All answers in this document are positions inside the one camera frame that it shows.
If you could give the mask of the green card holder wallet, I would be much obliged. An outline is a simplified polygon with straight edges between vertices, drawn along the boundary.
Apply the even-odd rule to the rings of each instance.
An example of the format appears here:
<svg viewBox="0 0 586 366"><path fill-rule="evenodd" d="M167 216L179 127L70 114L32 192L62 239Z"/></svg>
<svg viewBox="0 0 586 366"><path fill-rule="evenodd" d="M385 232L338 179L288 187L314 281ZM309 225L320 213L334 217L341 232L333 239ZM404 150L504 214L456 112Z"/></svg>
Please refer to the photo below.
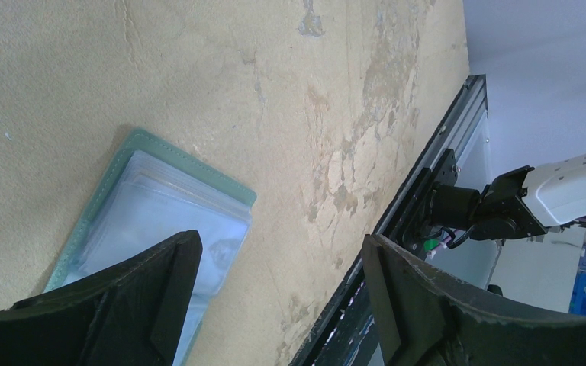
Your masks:
<svg viewBox="0 0 586 366"><path fill-rule="evenodd" d="M183 365L211 299L224 285L252 223L256 193L150 132L124 139L64 245L52 291L188 230L202 254L175 364Z"/></svg>

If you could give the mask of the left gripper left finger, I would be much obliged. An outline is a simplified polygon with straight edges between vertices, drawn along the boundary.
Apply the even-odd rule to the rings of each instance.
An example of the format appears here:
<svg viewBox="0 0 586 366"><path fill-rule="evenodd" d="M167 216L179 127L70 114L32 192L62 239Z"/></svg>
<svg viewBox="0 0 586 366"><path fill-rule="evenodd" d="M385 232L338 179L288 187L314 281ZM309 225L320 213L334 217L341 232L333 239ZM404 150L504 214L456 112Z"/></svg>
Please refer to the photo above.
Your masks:
<svg viewBox="0 0 586 366"><path fill-rule="evenodd" d="M0 310L0 365L171 365L201 255L198 232L176 233Z"/></svg>

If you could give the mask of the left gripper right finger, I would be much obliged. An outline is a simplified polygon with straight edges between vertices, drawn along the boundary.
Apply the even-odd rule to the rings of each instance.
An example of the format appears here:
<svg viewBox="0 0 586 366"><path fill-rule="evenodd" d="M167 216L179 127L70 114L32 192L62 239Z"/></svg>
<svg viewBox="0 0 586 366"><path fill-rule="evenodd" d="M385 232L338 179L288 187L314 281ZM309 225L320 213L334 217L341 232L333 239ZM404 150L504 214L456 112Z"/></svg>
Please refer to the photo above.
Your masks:
<svg viewBox="0 0 586 366"><path fill-rule="evenodd" d="M387 365L586 365L586 316L493 294L384 236L361 256Z"/></svg>

